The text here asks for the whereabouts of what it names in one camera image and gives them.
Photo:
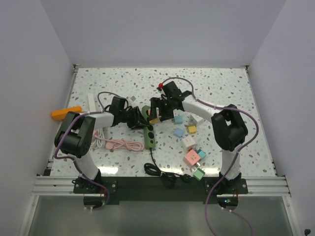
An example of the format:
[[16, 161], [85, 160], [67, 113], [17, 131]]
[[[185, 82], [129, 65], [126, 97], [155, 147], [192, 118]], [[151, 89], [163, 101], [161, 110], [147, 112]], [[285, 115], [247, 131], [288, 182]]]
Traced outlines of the green plug adapter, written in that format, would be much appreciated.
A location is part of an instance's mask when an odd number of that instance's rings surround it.
[[204, 176], [205, 176], [205, 172], [201, 168], [197, 168], [195, 172], [193, 173], [193, 177], [197, 179], [198, 181], [201, 181]]

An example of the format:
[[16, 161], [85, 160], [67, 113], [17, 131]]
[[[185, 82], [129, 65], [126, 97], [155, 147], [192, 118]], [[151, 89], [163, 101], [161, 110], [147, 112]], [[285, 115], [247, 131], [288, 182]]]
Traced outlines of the white cube adapter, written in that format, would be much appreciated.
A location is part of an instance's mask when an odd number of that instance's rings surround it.
[[204, 119], [200, 116], [191, 114], [189, 117], [189, 122], [195, 126], [198, 126], [204, 122]]

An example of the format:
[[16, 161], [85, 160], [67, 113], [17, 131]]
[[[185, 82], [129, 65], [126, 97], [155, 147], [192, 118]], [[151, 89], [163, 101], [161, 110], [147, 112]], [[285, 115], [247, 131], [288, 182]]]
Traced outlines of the pink cube plug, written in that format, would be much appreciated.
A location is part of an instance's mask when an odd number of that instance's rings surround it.
[[184, 157], [183, 157], [183, 161], [184, 163], [192, 168], [194, 165], [196, 165], [199, 161], [201, 160], [201, 157], [199, 156], [199, 154], [191, 149]]

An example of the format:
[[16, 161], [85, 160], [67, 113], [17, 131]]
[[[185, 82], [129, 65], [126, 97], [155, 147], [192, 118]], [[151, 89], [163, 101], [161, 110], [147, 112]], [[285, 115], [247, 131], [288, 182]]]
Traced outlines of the teal plug adapter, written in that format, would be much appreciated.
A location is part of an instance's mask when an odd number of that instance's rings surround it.
[[197, 151], [197, 154], [200, 156], [200, 160], [203, 160], [206, 157], [206, 152], [201, 149]]

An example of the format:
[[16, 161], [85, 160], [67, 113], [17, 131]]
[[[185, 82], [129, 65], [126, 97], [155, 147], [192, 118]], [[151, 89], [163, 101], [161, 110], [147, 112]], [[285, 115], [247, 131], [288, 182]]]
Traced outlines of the yellow small plug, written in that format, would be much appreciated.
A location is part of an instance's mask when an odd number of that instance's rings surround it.
[[189, 134], [194, 134], [197, 132], [197, 128], [195, 125], [189, 125], [187, 126], [187, 131]]

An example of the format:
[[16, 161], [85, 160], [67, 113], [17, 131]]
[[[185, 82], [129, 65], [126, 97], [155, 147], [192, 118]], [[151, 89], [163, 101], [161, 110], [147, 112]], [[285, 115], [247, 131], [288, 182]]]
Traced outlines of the green power strip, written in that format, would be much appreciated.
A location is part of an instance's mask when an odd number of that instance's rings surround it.
[[142, 107], [142, 115], [145, 118], [146, 122], [150, 126], [146, 126], [143, 128], [143, 135], [144, 135], [144, 147], [145, 149], [154, 149], [156, 148], [156, 141], [155, 141], [155, 133], [154, 133], [154, 128], [153, 126], [149, 123], [149, 111], [150, 111], [150, 106], [143, 106]]

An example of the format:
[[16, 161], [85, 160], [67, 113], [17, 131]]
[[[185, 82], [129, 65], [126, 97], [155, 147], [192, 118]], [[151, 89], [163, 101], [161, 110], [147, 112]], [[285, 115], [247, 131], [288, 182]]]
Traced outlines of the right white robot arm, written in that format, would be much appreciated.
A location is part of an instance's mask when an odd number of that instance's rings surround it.
[[150, 99], [151, 111], [149, 122], [156, 120], [165, 121], [174, 118], [174, 111], [180, 110], [197, 115], [212, 124], [214, 138], [222, 149], [222, 167], [220, 175], [224, 176], [219, 181], [219, 187], [224, 193], [231, 193], [236, 187], [236, 180], [241, 177], [239, 161], [233, 160], [236, 150], [244, 143], [248, 129], [239, 110], [233, 104], [220, 107], [197, 99], [192, 91], [182, 92], [172, 81], [160, 84], [158, 91], [160, 97]]

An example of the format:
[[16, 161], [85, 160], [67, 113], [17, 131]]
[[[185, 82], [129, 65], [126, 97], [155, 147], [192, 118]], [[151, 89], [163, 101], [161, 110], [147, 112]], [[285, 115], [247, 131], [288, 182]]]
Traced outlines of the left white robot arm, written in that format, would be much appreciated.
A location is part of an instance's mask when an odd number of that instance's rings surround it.
[[89, 153], [93, 132], [120, 123], [127, 124], [132, 130], [152, 127], [139, 107], [131, 107], [127, 99], [114, 96], [109, 107], [100, 112], [68, 112], [56, 134], [54, 157], [72, 160], [81, 177], [86, 179], [85, 188], [91, 193], [98, 192], [102, 187], [100, 170]]

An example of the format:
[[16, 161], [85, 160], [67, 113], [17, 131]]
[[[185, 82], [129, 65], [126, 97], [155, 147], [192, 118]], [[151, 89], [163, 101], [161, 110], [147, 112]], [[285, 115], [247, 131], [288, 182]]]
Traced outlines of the white power strip cartoon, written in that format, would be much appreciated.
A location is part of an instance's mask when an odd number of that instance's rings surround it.
[[191, 149], [196, 148], [196, 142], [192, 137], [185, 137], [181, 139], [182, 147], [186, 152], [189, 152]]

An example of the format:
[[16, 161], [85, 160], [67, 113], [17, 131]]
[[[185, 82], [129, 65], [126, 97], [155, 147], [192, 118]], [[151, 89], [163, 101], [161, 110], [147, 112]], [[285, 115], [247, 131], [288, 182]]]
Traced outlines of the orange power strip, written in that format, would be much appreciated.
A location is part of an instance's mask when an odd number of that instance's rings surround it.
[[65, 108], [61, 110], [55, 110], [51, 113], [51, 118], [52, 120], [55, 120], [55, 121], [63, 120], [68, 112], [81, 113], [82, 107], [76, 106], [76, 107], [70, 107], [70, 108]]

